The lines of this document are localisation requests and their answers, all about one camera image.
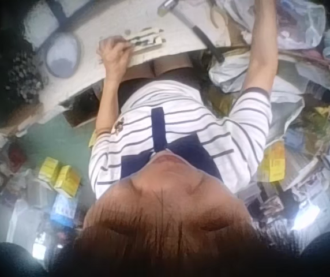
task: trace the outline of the table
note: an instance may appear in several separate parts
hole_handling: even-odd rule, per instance
[[[158,27],[164,30],[162,37],[166,39],[163,47],[147,53],[135,55],[130,66],[150,61],[152,59],[206,47],[198,37],[169,13],[160,18],[158,7],[164,0],[121,0],[102,1],[76,22],[73,33],[82,46],[81,62],[76,73],[68,79],[48,75],[48,84],[40,93],[43,108],[40,111],[40,122],[46,118],[61,113],[59,104],[85,91],[91,85],[105,77],[104,66],[96,54],[100,39],[112,35],[124,35],[126,30],[136,33],[147,27]],[[230,46],[228,29],[222,17],[217,18],[219,28],[216,29],[210,21],[210,8],[206,0],[180,1],[178,7],[194,21],[218,47]]]

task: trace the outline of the hand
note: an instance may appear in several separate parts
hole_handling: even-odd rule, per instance
[[[121,36],[101,40],[97,54],[102,58],[107,81],[119,84],[132,57],[133,45]]]

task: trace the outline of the black shorts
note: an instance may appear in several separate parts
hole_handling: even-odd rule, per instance
[[[121,110],[125,102],[141,87],[159,80],[171,80],[188,85],[196,90],[200,90],[200,79],[194,68],[179,68],[165,72],[157,78],[137,78],[122,82],[118,91],[119,109]]]

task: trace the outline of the green floor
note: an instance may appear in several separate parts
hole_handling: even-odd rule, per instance
[[[73,129],[63,115],[59,115],[46,124],[36,124],[20,138],[20,145],[28,157],[27,166],[39,169],[49,156],[64,165],[71,165],[82,176],[82,194],[80,202],[89,207],[95,200],[88,179],[88,163],[91,150],[89,139],[95,128],[91,122]]]

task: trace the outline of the shirt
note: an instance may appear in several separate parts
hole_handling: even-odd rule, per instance
[[[101,134],[92,148],[89,178],[98,199],[121,179],[123,157],[155,152],[152,122],[161,108],[167,143],[197,136],[232,193],[246,187],[263,159],[272,120],[269,95],[249,88],[235,101],[229,117],[216,118],[199,91],[176,81],[154,81],[123,105],[111,133]]]

